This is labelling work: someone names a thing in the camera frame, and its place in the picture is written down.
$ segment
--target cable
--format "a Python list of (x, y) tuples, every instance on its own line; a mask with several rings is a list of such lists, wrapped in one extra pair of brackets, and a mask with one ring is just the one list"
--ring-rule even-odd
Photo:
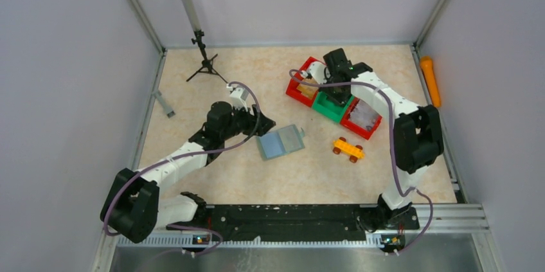
[(145, 266), (149, 265), (152, 261), (154, 261), (155, 259), (163, 256), (163, 255), (166, 255), (168, 253), (177, 253), (177, 252), (180, 252), (182, 254), (185, 254), (185, 253), (189, 253), (189, 254), (192, 254), (192, 256), (202, 256), (202, 255), (205, 255), (211, 251), (213, 251), (215, 248), (217, 248), (220, 244), (223, 243), (223, 236), (217, 232), (217, 231), (214, 231), (214, 230), (211, 230), (211, 229), (206, 229), (206, 228), (198, 228), (198, 227), (188, 227), (188, 226), (180, 226), (180, 225), (176, 225), (176, 224), (169, 224), (169, 225), (166, 225), (167, 227), (171, 227), (171, 228), (174, 228), (174, 229), (178, 229), (178, 230), (198, 230), (198, 231), (206, 231), (208, 232), (209, 234), (212, 234), (212, 235), (215, 235), (216, 237), (218, 237), (220, 240), (219, 242), (217, 242), (216, 244), (206, 248), (204, 251), (200, 251), (198, 253), (194, 253), (194, 252), (187, 252), (185, 249), (178, 249), (178, 248), (171, 248), (171, 249), (167, 249), (165, 251), (162, 251), (160, 253), (158, 253), (157, 255), (153, 256), (152, 258), (146, 260), (142, 265), (140, 265), (140, 267), (138, 267), (135, 272), (139, 272), (141, 271)]
[[(225, 152), (225, 151), (229, 151), (229, 150), (232, 150), (234, 148), (237, 148), (239, 146), (241, 146), (242, 144), (244, 144), (245, 142), (247, 142), (257, 131), (257, 128), (259, 126), (259, 122), (260, 122), (260, 118), (261, 118), (261, 108), (259, 106), (259, 101), (257, 100), (257, 97), (256, 95), (253, 93), (252, 90), (250, 90), (250, 88), (241, 83), (241, 82), (238, 82), (238, 81), (232, 81), (230, 82), (228, 85), (232, 85), (232, 84), (236, 84), (236, 85), (239, 85), (239, 86), (242, 86), (244, 89), (246, 89), (250, 95), (252, 96), (252, 98), (254, 99), (254, 103), (256, 105), (256, 113), (257, 113), (257, 119), (256, 119), (256, 124), (253, 128), (253, 130), (250, 132), (250, 134), (248, 134), (248, 136), (246, 136), (246, 138), (244, 138), (244, 140), (242, 140), (241, 142), (235, 144), (235, 145), (232, 145), (230, 147), (226, 147), (226, 148), (223, 148), (223, 149), (217, 149), (217, 150), (208, 150), (208, 151), (197, 151), (197, 152), (189, 152), (189, 153), (184, 153), (184, 154), (180, 154), (180, 155), (176, 155), (174, 156), (172, 159), (174, 160), (177, 160), (177, 159), (181, 159), (181, 158), (187, 158), (187, 157), (190, 157), (190, 156), (195, 156), (195, 155), (201, 155), (201, 154), (213, 154), (213, 153), (221, 153), (221, 152)], [(168, 160), (165, 159), (165, 160), (162, 160), (160, 162), (157, 162), (151, 166), (148, 166), (147, 168), (144, 168), (143, 170), (139, 171), (139, 172), (136, 172), (136, 174), (130, 178), (119, 190), (119, 192), (117, 192), (117, 194), (114, 196), (114, 198), (112, 199), (112, 202), (110, 203), (110, 206), (108, 207), (108, 210), (106, 211), (106, 214), (104, 215), (104, 222), (103, 222), (103, 226), (102, 226), (102, 229), (104, 229), (104, 232), (106, 233), (106, 235), (108, 236), (116, 236), (116, 235), (119, 235), (120, 233), (118, 232), (111, 232), (108, 228), (108, 223), (109, 223), (109, 220), (110, 220), (110, 216), (112, 214), (112, 211), (114, 210), (115, 206), (117, 205), (119, 199), (121, 198), (121, 195), (128, 189), (128, 187), (133, 183), (135, 182), (139, 177), (141, 177), (142, 175), (146, 174), (147, 172), (149, 172), (150, 170), (153, 170), (161, 165), (164, 165), (168, 163)]]
[(386, 95), (386, 93), (383, 90), (379, 89), (377, 86), (374, 86), (372, 84), (368, 84), (366, 82), (338, 82), (338, 83), (334, 83), (334, 84), (311, 84), (309, 82), (304, 82), (302, 80), (297, 79), (297, 77), (295, 77), (293, 75), (294, 73), (299, 73), (301, 75), (302, 72), (300, 70), (298, 70), (298, 69), (291, 69), (289, 71), (289, 75), (290, 75), (291, 79), (295, 80), (299, 84), (303, 84), (303, 85), (311, 86), (311, 87), (341, 87), (341, 86), (364, 86), (364, 87), (368, 87), (368, 88), (371, 88), (373, 90), (376, 90), (376, 92), (378, 92), (378, 94), (380, 94), (384, 98), (386, 103), (388, 104), (388, 128), (389, 128), (389, 140), (390, 140), (390, 159), (391, 159), (393, 178), (394, 178), (394, 181), (395, 181), (395, 186), (397, 187), (397, 191), (398, 191), (398, 193), (399, 193), (399, 195), (401, 197), (405, 198), (413, 190), (416, 190), (416, 193), (418, 195), (420, 195), (421, 197), (425, 198), (429, 203), (429, 219), (428, 219), (426, 225), (424, 226), (424, 228), (422, 228), (422, 231), (403, 250), (408, 249), (416, 241), (420, 240), (420, 238), (422, 238), (424, 233), (429, 229), (429, 227), (431, 225), (431, 221), (433, 220), (433, 202), (431, 201), (430, 197), (428, 197), (427, 195), (425, 195), (424, 193), (422, 193), (421, 191), (419, 191), (419, 189), (417, 189), (415, 187), (409, 187), (405, 192), (403, 192), (403, 190), (401, 189), (401, 184), (399, 182), (399, 176), (397, 174), (397, 163), (395, 161), (395, 148), (394, 148), (394, 137), (393, 137), (393, 126), (394, 126), (393, 105), (392, 105), (392, 102), (391, 102), (390, 98), (388, 97), (388, 95)]

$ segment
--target toy car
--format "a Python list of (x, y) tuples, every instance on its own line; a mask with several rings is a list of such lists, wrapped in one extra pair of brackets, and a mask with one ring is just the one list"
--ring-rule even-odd
[(344, 137), (339, 137), (339, 139), (333, 141), (333, 153), (340, 154), (341, 152), (348, 154), (352, 163), (357, 162), (358, 159), (365, 156), (362, 146), (353, 146), (346, 142), (346, 138)]

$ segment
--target black tripod stand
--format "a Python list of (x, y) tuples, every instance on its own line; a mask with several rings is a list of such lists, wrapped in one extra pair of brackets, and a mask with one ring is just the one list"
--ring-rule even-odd
[(199, 49), (201, 50), (201, 55), (203, 57), (204, 60), (202, 60), (202, 66), (201, 68), (199, 68), (194, 74), (191, 75), (191, 77), (189, 77), (186, 82), (189, 82), (189, 80), (191, 80), (196, 74), (198, 73), (204, 73), (204, 74), (211, 74), (211, 75), (216, 75), (216, 76), (219, 76), (223, 81), (225, 81), (225, 83), (227, 83), (227, 80), (225, 80), (225, 78), (222, 77), (222, 75), (220, 75), (220, 73), (218, 73), (217, 70), (214, 69), (213, 67), (213, 64), (214, 64), (214, 59), (218, 56), (217, 54), (215, 54), (212, 59), (209, 59), (206, 55), (206, 45), (202, 43), (202, 37), (204, 36), (204, 32), (202, 30), (199, 30), (199, 31), (195, 31), (195, 38), (194, 39), (191, 39), (191, 41), (193, 42), (193, 44), (197, 44), (199, 46)]

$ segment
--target wooden table surface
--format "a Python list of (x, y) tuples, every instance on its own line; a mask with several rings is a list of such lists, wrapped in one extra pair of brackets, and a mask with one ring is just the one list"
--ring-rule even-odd
[[(366, 141), (285, 94), (290, 79), (288, 70), (301, 67), (310, 56), (322, 60), (324, 54), (338, 47), (207, 48), (210, 56), (219, 54), (215, 69), (227, 81), (243, 82), (256, 93), (263, 113), (276, 121), (275, 129), (290, 124), (304, 129), (305, 148), (263, 161), (252, 138), (223, 153), (207, 167), (188, 174), (164, 197), (189, 191), (210, 204), (376, 203), (393, 179), (388, 123), (383, 121)], [(398, 93), (426, 104), (408, 45), (343, 48), (353, 63), (367, 63)], [(159, 89), (176, 115), (167, 118), (159, 103), (155, 103), (140, 167), (179, 148), (200, 129), (213, 102), (229, 101), (226, 85), (219, 77), (198, 74), (186, 82), (200, 67), (201, 60), (197, 49), (168, 51)], [(353, 164), (347, 156), (335, 155), (332, 142), (340, 136), (349, 143), (362, 145), (365, 158)], [(226, 146), (243, 138), (232, 138)], [(443, 156), (427, 171), (419, 189), (435, 203), (456, 202)], [(415, 196), (414, 202), (425, 201)]]

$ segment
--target white wall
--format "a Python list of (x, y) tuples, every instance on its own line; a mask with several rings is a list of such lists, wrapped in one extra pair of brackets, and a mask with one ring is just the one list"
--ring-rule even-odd
[(158, 55), (126, 0), (0, 5), (0, 271), (88, 271)]
[[(192, 46), (181, 0), (140, 0), (166, 47)], [(194, 0), (206, 44), (412, 42), (437, 0)]]
[(509, 271), (542, 271), (545, 0), (452, 0), (422, 53), (467, 192)]

